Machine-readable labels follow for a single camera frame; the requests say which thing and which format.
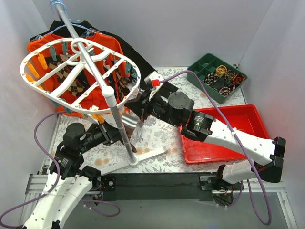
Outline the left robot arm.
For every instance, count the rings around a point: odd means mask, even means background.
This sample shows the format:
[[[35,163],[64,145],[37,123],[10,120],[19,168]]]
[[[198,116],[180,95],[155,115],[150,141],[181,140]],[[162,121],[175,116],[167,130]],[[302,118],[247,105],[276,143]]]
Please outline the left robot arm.
[[[101,187],[101,172],[85,166],[83,154],[103,144],[109,146],[121,140],[116,127],[107,122],[92,124],[85,129],[81,123],[70,124],[57,147],[54,163],[50,166],[43,190],[45,197],[38,200],[22,229],[62,229],[82,197],[90,190]]]

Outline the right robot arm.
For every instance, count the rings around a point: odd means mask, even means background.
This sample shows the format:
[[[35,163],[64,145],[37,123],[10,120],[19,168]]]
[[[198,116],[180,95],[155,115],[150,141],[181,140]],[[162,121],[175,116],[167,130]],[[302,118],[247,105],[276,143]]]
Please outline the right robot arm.
[[[215,189],[228,189],[240,181],[257,178],[269,183],[281,181],[286,140],[264,139],[233,129],[211,115],[194,110],[194,101],[183,92],[174,92],[165,101],[148,92],[126,102],[125,107],[141,120],[149,115],[181,129],[186,138],[222,146],[243,154],[245,161],[219,166],[215,177],[205,183]]]

